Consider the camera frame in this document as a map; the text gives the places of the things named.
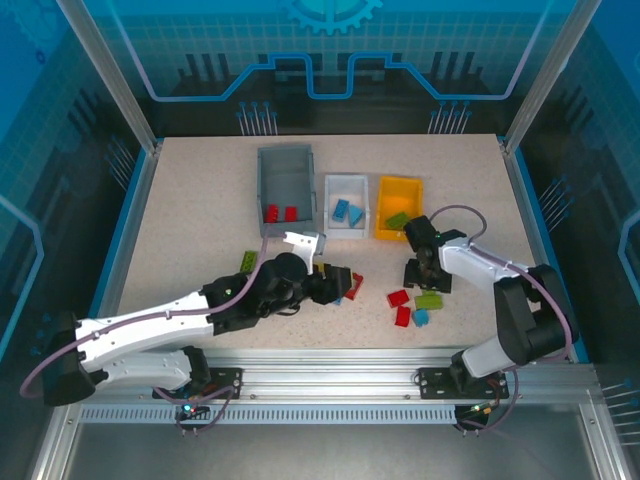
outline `robotic arm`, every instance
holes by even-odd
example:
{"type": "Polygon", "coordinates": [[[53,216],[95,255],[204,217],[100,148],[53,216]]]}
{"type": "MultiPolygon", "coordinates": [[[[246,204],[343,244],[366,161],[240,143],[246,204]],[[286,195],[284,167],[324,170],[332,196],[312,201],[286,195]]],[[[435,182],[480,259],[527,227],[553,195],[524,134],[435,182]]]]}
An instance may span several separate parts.
{"type": "Polygon", "coordinates": [[[550,266],[529,268],[501,260],[458,230],[438,232],[425,216],[411,220],[404,230],[416,253],[405,268],[405,287],[416,284],[450,293],[452,275],[456,275],[494,297],[498,334],[452,358],[450,373],[460,394],[480,379],[526,365],[565,345],[563,326],[551,305],[515,270],[527,272],[549,292],[567,319],[572,343],[578,340],[569,301],[550,266]]]}
{"type": "MultiPolygon", "coordinates": [[[[457,275],[494,297],[498,334],[452,357],[449,371],[461,395],[496,372],[526,365],[565,345],[563,326],[551,305],[518,272],[501,266],[509,262],[500,262],[462,232],[438,232],[424,216],[411,220],[404,230],[416,254],[406,265],[405,287],[450,293],[452,276],[457,275]]],[[[323,240],[318,234],[287,232],[284,241],[294,246],[293,251],[264,262],[245,295],[217,313],[211,309],[236,298],[248,282],[246,274],[221,277],[197,292],[141,312],[80,321],[70,314],[62,316],[50,352],[85,337],[89,341],[44,369],[45,403],[78,402],[107,386],[152,385],[176,398],[202,393],[210,372],[202,350],[188,346],[192,342],[252,328],[272,314],[296,313],[307,299],[326,305],[351,288],[347,268],[325,265],[323,273],[314,272],[312,258],[323,240]],[[154,321],[139,321],[141,316],[154,321]],[[108,333],[100,334],[105,328],[108,333]],[[178,350],[148,351],[167,345],[178,350]]],[[[557,273],[547,265],[510,265],[527,272],[549,292],[567,318],[575,342],[578,329],[557,273]]]]}
{"type": "Polygon", "coordinates": [[[218,278],[197,292],[140,312],[80,321],[71,314],[62,315],[50,352],[86,336],[91,339],[46,367],[45,403],[78,402],[107,386],[151,385],[181,398],[197,395],[211,380],[206,358],[198,348],[182,347],[204,337],[252,328],[272,314],[296,313],[307,299],[326,305],[351,288],[348,268],[325,265],[323,273],[314,272],[312,259],[324,236],[287,232],[284,241],[293,245],[293,251],[262,263],[245,295],[217,313],[210,310],[236,297],[248,282],[246,274],[218,278]],[[140,317],[153,321],[135,321],[140,317]],[[98,333],[117,325],[126,327],[98,333]],[[166,345],[181,349],[147,352],[166,345]]]}

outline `yellow bin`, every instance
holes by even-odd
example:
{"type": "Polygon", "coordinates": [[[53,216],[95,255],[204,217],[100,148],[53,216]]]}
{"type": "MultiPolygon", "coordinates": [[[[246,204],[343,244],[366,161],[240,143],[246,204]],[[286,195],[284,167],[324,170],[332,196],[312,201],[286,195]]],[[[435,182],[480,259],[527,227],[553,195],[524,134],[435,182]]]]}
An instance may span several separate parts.
{"type": "Polygon", "coordinates": [[[380,177],[375,237],[379,240],[407,241],[402,230],[388,230],[385,222],[404,212],[410,218],[422,215],[422,180],[405,177],[380,177]]]}

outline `cable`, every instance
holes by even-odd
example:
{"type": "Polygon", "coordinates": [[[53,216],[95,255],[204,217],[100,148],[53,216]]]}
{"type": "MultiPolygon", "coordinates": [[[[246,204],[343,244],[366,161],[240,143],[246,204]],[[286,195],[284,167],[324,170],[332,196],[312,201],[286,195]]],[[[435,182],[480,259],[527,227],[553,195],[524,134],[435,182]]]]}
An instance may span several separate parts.
{"type": "Polygon", "coordinates": [[[477,423],[472,420],[462,420],[462,423],[473,425],[476,428],[478,428],[479,426],[479,428],[483,432],[491,432],[504,423],[507,417],[511,415],[511,412],[513,412],[513,409],[516,406],[516,402],[518,401],[518,395],[520,391],[520,379],[518,378],[518,372],[513,370],[511,373],[513,374],[513,395],[511,396],[511,401],[509,402],[509,406],[507,407],[507,410],[505,410],[505,412],[500,416],[500,418],[495,422],[493,422],[491,425],[487,425],[487,426],[484,426],[481,423],[477,423]]]}
{"type": "MultiPolygon", "coordinates": [[[[220,411],[218,412],[218,414],[214,417],[213,420],[211,420],[211,422],[209,422],[208,424],[206,424],[204,427],[202,428],[194,428],[193,429],[193,434],[194,435],[198,435],[198,432],[202,433],[202,432],[206,432],[207,430],[211,429],[214,427],[214,425],[216,425],[220,419],[222,419],[222,417],[224,416],[224,413],[227,410],[227,407],[229,406],[229,403],[231,403],[231,399],[233,398],[233,394],[235,393],[235,388],[231,385],[223,387],[219,390],[216,390],[213,393],[210,393],[209,395],[206,395],[202,398],[198,398],[195,401],[193,400],[183,400],[180,398],[173,398],[170,397],[169,395],[167,395],[162,389],[157,388],[157,387],[153,387],[153,391],[156,392],[160,397],[164,398],[166,401],[173,403],[175,405],[187,405],[187,404],[193,404],[193,405],[200,405],[203,402],[206,402],[208,400],[211,400],[213,398],[219,397],[220,395],[229,392],[229,395],[227,395],[227,399],[225,400],[224,404],[222,405],[222,408],[220,409],[220,411]]],[[[182,427],[182,423],[180,422],[180,418],[176,418],[176,427],[178,427],[180,430],[182,430],[182,435],[185,435],[185,433],[187,432],[186,429],[184,429],[182,427]]]]}
{"type": "MultiPolygon", "coordinates": [[[[269,226],[267,225],[267,230],[265,231],[264,238],[262,239],[262,247],[260,249],[260,253],[258,254],[256,266],[253,272],[251,272],[251,275],[249,275],[249,278],[247,279],[247,283],[245,283],[244,287],[242,287],[242,289],[238,292],[238,294],[235,297],[230,299],[227,303],[223,303],[222,305],[219,305],[217,307],[199,308],[199,309],[193,309],[193,310],[174,310],[170,312],[171,315],[176,317],[190,316],[190,315],[211,315],[214,313],[223,312],[228,308],[233,307],[236,303],[242,300],[242,298],[249,291],[249,289],[253,285],[253,282],[258,276],[258,271],[260,270],[260,266],[265,261],[265,257],[267,254],[267,244],[269,243],[270,234],[274,234],[274,233],[275,235],[278,235],[278,236],[282,235],[281,232],[269,231],[269,226]]],[[[29,387],[31,386],[35,378],[38,375],[40,375],[45,368],[47,368],[49,365],[55,362],[58,358],[69,353],[71,350],[78,348],[80,345],[87,343],[89,340],[97,340],[98,338],[100,338],[100,336],[106,335],[107,333],[112,332],[113,330],[117,330],[119,328],[126,327],[127,325],[132,325],[134,323],[144,322],[146,320],[154,320],[156,318],[166,318],[166,312],[163,311],[163,312],[147,313],[144,315],[138,315],[136,317],[128,318],[127,320],[123,320],[118,323],[113,323],[104,328],[101,328],[100,330],[96,330],[88,335],[85,335],[84,337],[77,339],[74,342],[71,342],[65,345],[64,347],[60,348],[59,350],[55,351],[54,353],[49,355],[47,358],[45,358],[42,362],[40,362],[36,366],[36,368],[34,368],[31,371],[29,375],[27,375],[27,378],[24,379],[24,381],[22,382],[22,385],[20,386],[20,395],[23,398],[39,398],[41,395],[31,393],[29,391],[29,387]]]]}
{"type": "Polygon", "coordinates": [[[547,289],[544,288],[542,286],[542,284],[540,282],[538,282],[533,276],[529,275],[529,273],[527,273],[525,270],[521,269],[520,267],[516,267],[511,262],[505,262],[501,258],[495,257],[495,256],[491,255],[488,252],[484,252],[484,251],[480,250],[479,248],[477,248],[475,245],[473,245],[473,241],[476,240],[477,238],[479,238],[481,235],[484,234],[484,232],[487,231],[487,219],[485,218],[485,216],[479,210],[477,210],[477,209],[475,209],[473,207],[470,207],[468,205],[461,205],[461,204],[447,205],[447,206],[439,208],[438,210],[433,212],[433,214],[431,215],[429,220],[433,221],[433,219],[437,215],[439,215],[440,213],[442,213],[442,212],[444,212],[446,210],[452,210],[452,209],[468,210],[468,211],[470,211],[472,213],[475,213],[476,216],[482,222],[482,229],[480,229],[480,231],[478,233],[476,233],[475,235],[472,235],[471,237],[469,237],[469,249],[472,252],[476,253],[478,256],[484,258],[485,260],[488,260],[491,263],[495,263],[496,265],[498,265],[498,266],[500,266],[502,268],[507,268],[507,269],[517,273],[522,278],[524,278],[529,283],[531,283],[531,285],[533,285],[535,287],[535,289],[538,290],[538,292],[540,292],[540,295],[542,295],[542,297],[547,301],[547,303],[549,304],[549,306],[551,307],[553,312],[558,317],[558,321],[560,322],[560,325],[562,326],[562,331],[564,333],[564,342],[565,342],[564,343],[564,348],[562,349],[562,351],[560,353],[558,353],[556,355],[553,355],[551,357],[543,357],[543,358],[539,359],[538,362],[543,362],[543,363],[560,362],[560,361],[564,360],[566,357],[568,357],[571,354],[571,345],[573,344],[573,342],[571,340],[571,337],[572,337],[572,335],[571,335],[571,327],[569,326],[569,322],[567,321],[567,317],[562,312],[562,309],[560,308],[558,303],[554,300],[554,298],[551,296],[551,294],[547,291],[547,289]]]}
{"type": "Polygon", "coordinates": [[[476,216],[480,219],[480,221],[482,222],[482,228],[480,229],[480,231],[478,233],[476,233],[475,235],[472,235],[471,237],[469,237],[469,243],[473,242],[476,238],[480,238],[480,236],[482,236],[484,234],[484,232],[487,231],[487,219],[485,218],[484,215],[482,215],[482,213],[480,213],[480,210],[476,210],[473,207],[470,207],[468,205],[462,205],[462,204],[453,204],[453,205],[447,205],[445,207],[439,208],[438,210],[436,210],[435,212],[433,212],[431,214],[431,216],[429,217],[429,221],[433,222],[433,219],[436,218],[438,215],[440,215],[442,212],[445,212],[447,210],[468,210],[469,212],[475,213],[476,216]]]}

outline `blue graphic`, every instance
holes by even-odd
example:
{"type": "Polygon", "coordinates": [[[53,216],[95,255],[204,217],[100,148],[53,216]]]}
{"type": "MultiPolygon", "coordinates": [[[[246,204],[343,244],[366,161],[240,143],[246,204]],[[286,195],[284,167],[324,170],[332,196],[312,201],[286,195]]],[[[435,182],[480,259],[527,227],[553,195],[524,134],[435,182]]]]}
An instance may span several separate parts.
{"type": "Polygon", "coordinates": [[[629,262],[629,259],[627,258],[627,242],[629,241],[629,231],[639,221],[640,210],[632,214],[622,224],[622,231],[620,232],[620,243],[618,244],[618,258],[620,259],[620,263],[622,264],[624,273],[627,275],[627,279],[629,280],[629,284],[633,289],[633,293],[640,303],[640,284],[638,283],[638,279],[636,278],[635,272],[633,271],[631,262],[629,262]]]}
{"type": "Polygon", "coordinates": [[[283,0],[290,20],[300,27],[311,27],[313,33],[336,30],[346,34],[349,27],[360,28],[361,21],[373,18],[373,9],[381,7],[380,0],[283,0]]]}
{"type": "MultiPolygon", "coordinates": [[[[306,0],[305,4],[310,4],[310,0],[306,0]]],[[[344,75],[346,76],[346,88],[342,93],[317,93],[314,86],[314,72],[313,70],[313,61],[311,55],[302,51],[292,51],[292,52],[273,52],[266,55],[266,61],[264,63],[250,63],[241,73],[233,80],[233,82],[226,88],[226,90],[220,95],[180,95],[180,96],[160,96],[156,93],[154,87],[151,84],[151,80],[145,68],[142,65],[142,61],[136,52],[131,38],[129,37],[127,31],[124,28],[121,18],[118,16],[115,11],[115,7],[111,5],[111,14],[113,20],[117,26],[117,29],[122,36],[122,40],[131,55],[133,63],[140,75],[143,84],[149,93],[149,96],[157,101],[157,102],[166,102],[166,103],[175,103],[175,102],[224,102],[229,99],[229,97],[247,80],[247,78],[256,71],[268,71],[274,70],[277,71],[276,62],[278,60],[301,60],[305,64],[304,74],[306,76],[306,87],[307,93],[309,97],[313,100],[346,100],[349,99],[354,93],[354,83],[356,76],[356,68],[355,64],[357,60],[365,59],[365,60],[377,60],[382,59],[384,61],[383,68],[385,69],[396,69],[396,70],[406,70],[412,77],[416,79],[416,81],[427,91],[429,92],[433,98],[436,100],[488,100],[488,101],[500,101],[508,98],[513,90],[516,87],[516,83],[520,79],[522,71],[525,67],[527,60],[533,50],[536,41],[538,40],[541,30],[545,25],[545,22],[549,16],[552,5],[554,4],[553,0],[550,0],[544,11],[541,13],[538,18],[537,24],[534,28],[534,31],[531,33],[531,36],[528,37],[526,47],[522,53],[522,56],[518,60],[518,63],[515,67],[513,75],[506,87],[506,90],[502,94],[464,94],[464,93],[449,93],[443,94],[439,93],[435,87],[425,78],[425,76],[418,70],[414,63],[409,61],[399,61],[394,60],[394,53],[388,50],[368,50],[363,49],[362,51],[352,53],[347,60],[347,66],[345,69],[344,75]]],[[[295,2],[295,5],[300,7],[300,1],[295,2]]]]}
{"type": "Polygon", "coordinates": [[[13,332],[16,329],[16,325],[18,324],[20,314],[22,313],[22,310],[27,303],[27,298],[29,298],[29,293],[31,292],[31,288],[33,287],[33,282],[36,281],[36,276],[38,275],[38,271],[40,270],[40,265],[42,265],[42,260],[44,260],[44,246],[42,245],[42,235],[40,235],[40,227],[29,215],[21,211],[3,195],[0,195],[0,205],[9,210],[12,215],[14,215],[21,223],[23,223],[29,230],[31,230],[31,233],[33,233],[33,241],[36,246],[36,259],[31,266],[29,276],[24,282],[24,286],[22,287],[22,291],[20,292],[20,296],[18,297],[16,306],[14,307],[13,312],[9,317],[7,328],[2,335],[2,339],[0,339],[1,362],[2,357],[4,357],[4,354],[7,351],[7,347],[9,346],[9,340],[11,340],[11,336],[13,335],[13,332]]]}
{"type": "Polygon", "coordinates": [[[38,48],[55,39],[58,31],[57,6],[53,0],[0,0],[0,10],[8,12],[22,34],[38,48]]]}

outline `green lego brick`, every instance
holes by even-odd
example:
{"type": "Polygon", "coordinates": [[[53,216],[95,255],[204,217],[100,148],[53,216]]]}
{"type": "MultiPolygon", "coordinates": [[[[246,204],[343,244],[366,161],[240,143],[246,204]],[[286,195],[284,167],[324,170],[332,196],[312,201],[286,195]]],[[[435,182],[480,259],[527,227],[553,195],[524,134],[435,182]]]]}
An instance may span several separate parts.
{"type": "Polygon", "coordinates": [[[240,264],[240,273],[251,273],[256,268],[258,261],[258,252],[253,250],[247,250],[242,257],[242,264],[240,264]]]}
{"type": "Polygon", "coordinates": [[[444,306],[440,295],[421,295],[415,298],[415,302],[416,310],[440,310],[444,306]]]}
{"type": "Polygon", "coordinates": [[[389,230],[402,230],[407,223],[409,223],[409,215],[404,212],[400,212],[395,214],[393,217],[388,218],[384,224],[387,226],[389,230]]]}

